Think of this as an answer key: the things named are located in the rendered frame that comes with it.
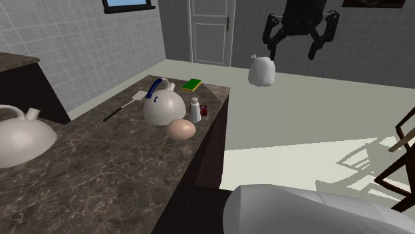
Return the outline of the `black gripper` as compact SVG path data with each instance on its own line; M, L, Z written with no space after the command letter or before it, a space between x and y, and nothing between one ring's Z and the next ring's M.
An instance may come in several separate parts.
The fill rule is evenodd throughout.
M270 51L269 58L275 60L275 51L277 44L288 36L308 35L313 38L311 48L308 53L309 60L313 60L316 52L327 42L332 42L340 14L335 11L329 11L323 14L327 0L287 0L283 16L269 14L265 24L262 40ZM323 20L327 25L325 32L319 35L316 26ZM282 27L278 32L271 36L274 27L279 23Z

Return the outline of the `white panelled door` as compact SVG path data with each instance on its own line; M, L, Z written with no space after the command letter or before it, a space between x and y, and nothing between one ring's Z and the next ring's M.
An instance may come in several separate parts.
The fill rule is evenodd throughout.
M188 0L191 61L231 65L236 0Z

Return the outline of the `green and yellow sponge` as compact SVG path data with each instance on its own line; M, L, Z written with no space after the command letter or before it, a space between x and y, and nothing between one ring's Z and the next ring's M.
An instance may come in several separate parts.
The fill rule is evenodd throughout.
M182 90L183 91L188 91L188 92L194 92L201 83L202 83L201 80L191 78L189 81L187 81L183 85Z

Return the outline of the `white salt shaker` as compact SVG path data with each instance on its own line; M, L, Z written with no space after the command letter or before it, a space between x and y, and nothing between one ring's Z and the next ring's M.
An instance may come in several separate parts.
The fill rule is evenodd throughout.
M190 104L190 121L193 123L199 122L202 119L200 112L200 104L197 97L192 98Z

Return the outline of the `beige egg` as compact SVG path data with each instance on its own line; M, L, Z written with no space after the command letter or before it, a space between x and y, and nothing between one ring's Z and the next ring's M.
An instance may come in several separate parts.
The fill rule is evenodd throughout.
M173 140L184 141L196 133L196 127L189 120L177 119L167 125L166 133Z

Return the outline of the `dark wooden chair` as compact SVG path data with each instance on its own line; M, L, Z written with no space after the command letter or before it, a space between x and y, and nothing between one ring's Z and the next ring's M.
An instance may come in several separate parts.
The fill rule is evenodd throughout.
M406 153L374 179L374 182L382 187L404 196L404 199L392 207L393 210L399 212L406 211L415 205L415 142L409 146L409 141L415 138L415 127L407 134L404 134L401 129L402 125L413 117L413 115L415 115L415 107L413 107L413 109L411 109L411 111L409 111L409 113L407 113L407 115L405 115L405 117L403 117L403 119L396 125L396 133L398 134L400 140L388 150L389 152L394 152L404 146ZM384 180L402 167L406 168L410 191L405 191Z

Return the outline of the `dark cabinet with marbled top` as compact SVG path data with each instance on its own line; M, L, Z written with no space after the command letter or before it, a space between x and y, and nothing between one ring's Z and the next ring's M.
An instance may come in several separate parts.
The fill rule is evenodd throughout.
M39 61L36 57L0 52L0 104L24 112L35 108L41 118L67 124L70 118Z

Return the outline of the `plain white kettle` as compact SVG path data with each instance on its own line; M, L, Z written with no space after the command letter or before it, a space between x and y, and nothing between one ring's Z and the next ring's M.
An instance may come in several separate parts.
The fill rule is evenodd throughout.
M11 105L0 109L12 110L15 118L0 121L0 168L10 168L28 162L45 153L57 140L57 133L37 119L40 110L30 108L26 114Z

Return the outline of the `dark framed wall picture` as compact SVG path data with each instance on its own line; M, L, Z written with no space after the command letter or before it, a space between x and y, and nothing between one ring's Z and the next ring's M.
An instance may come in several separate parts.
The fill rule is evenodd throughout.
M406 0L343 0L342 7L402 8Z

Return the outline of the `window with black frame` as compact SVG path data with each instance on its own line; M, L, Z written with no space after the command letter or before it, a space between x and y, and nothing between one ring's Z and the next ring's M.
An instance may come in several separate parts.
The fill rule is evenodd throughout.
M101 0L104 13L126 13L133 11L153 10L156 7L151 3L151 0Z

